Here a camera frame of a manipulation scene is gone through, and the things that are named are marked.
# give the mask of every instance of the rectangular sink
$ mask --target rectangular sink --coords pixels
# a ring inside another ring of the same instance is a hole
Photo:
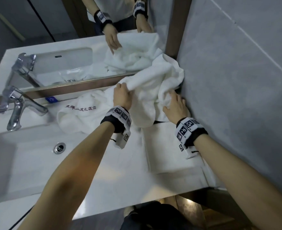
[[[41,193],[62,160],[86,137],[56,123],[0,134],[0,202]],[[55,154],[58,143],[66,149]]]
[[[64,84],[82,80],[92,63],[91,48],[37,54],[33,73],[44,86]],[[17,88],[30,88],[30,84],[15,73],[12,74],[9,84]]]

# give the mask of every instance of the hand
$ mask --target hand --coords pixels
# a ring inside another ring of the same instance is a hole
[[[122,45],[120,44],[120,42],[118,40],[118,36],[117,36],[118,31],[116,30],[116,28],[112,24],[108,23],[104,27],[103,32],[105,34],[108,47],[110,48],[112,54],[114,54],[113,50],[116,50],[119,47],[122,47]]]
[[[186,118],[189,115],[189,111],[186,107],[186,100],[182,99],[179,94],[174,90],[170,91],[171,104],[170,107],[163,107],[163,112],[166,114],[170,122],[177,124],[182,118]]]
[[[126,83],[117,83],[113,93],[113,105],[124,107],[126,110],[131,108],[132,92],[127,89]]]
[[[144,31],[145,33],[153,33],[151,26],[143,14],[137,14],[136,25],[138,32]]]

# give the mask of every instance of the white shirt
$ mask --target white shirt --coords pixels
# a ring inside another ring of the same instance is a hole
[[[115,23],[128,18],[133,14],[135,5],[134,0],[94,0],[103,13],[108,13],[111,20]],[[88,19],[94,21],[93,16],[87,10]]]

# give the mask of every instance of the right forearm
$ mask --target right forearm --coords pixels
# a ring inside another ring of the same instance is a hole
[[[82,2],[84,3],[85,7],[88,9],[92,16],[94,16],[95,12],[99,10],[94,0],[82,0]]]
[[[282,229],[282,193],[208,135],[200,135],[194,145],[258,228]]]

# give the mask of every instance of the sink drain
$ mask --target sink drain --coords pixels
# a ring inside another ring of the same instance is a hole
[[[53,152],[56,153],[56,154],[61,154],[65,151],[65,149],[66,149],[65,143],[58,143],[54,147]]]

